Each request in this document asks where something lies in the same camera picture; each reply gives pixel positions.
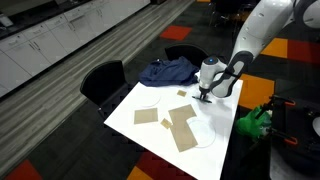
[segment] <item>brown cardboard square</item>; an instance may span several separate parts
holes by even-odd
[[[179,152],[191,149],[198,145],[198,142],[187,122],[173,125],[170,127],[170,130]]]
[[[166,129],[169,129],[172,126],[172,123],[168,121],[167,119],[163,119],[161,122],[162,126],[164,126]]]
[[[187,94],[187,92],[182,91],[182,90],[179,90],[177,94],[178,94],[179,96],[185,97],[186,94]]]
[[[169,111],[172,123],[186,122],[189,118],[197,116],[192,106],[186,105]]]
[[[158,109],[136,110],[134,114],[134,124],[150,123],[158,121]]]

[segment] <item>red carpet tile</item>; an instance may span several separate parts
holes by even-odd
[[[288,40],[288,59],[320,64],[320,44]]]
[[[192,176],[147,151],[142,154],[136,166],[152,179],[192,180]]]
[[[6,180],[42,180],[37,170],[32,166],[29,160],[23,161],[16,169],[14,169],[6,178]]]
[[[173,39],[182,41],[192,30],[189,27],[183,26],[169,26],[161,35],[160,37],[166,39]]]

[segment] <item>chair backrest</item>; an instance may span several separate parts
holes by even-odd
[[[122,62],[109,61],[95,67],[86,75],[80,92],[101,106],[126,83]]]
[[[165,51],[169,60],[179,59],[180,56],[184,56],[199,68],[202,61],[209,57],[205,50],[193,44],[175,44],[165,48]]]
[[[257,4],[259,0],[215,0],[216,11],[225,14],[237,13],[243,4]]]

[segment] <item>green object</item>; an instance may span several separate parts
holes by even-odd
[[[236,122],[236,130],[239,134],[249,136],[254,141],[263,135],[263,130],[266,127],[271,126],[270,115],[267,112],[264,112],[259,119],[255,119],[256,115],[261,111],[261,107],[258,106],[247,116],[240,118]]]

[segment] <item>orange carpet tile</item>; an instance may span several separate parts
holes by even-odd
[[[182,41],[190,32],[192,28],[183,26],[169,26],[161,35],[161,38],[173,39]]]
[[[153,180],[150,176],[146,173],[141,171],[137,166],[135,166],[130,175],[128,176],[127,180]]]
[[[194,179],[192,176],[149,151],[142,154],[138,163],[136,164],[136,167],[152,179]]]
[[[320,64],[320,44],[275,38],[261,54]]]
[[[274,81],[247,74],[242,74],[242,90],[239,105],[248,109],[269,102],[269,97],[274,93]]]
[[[42,180],[42,177],[30,161],[25,160],[5,177],[5,180]]]

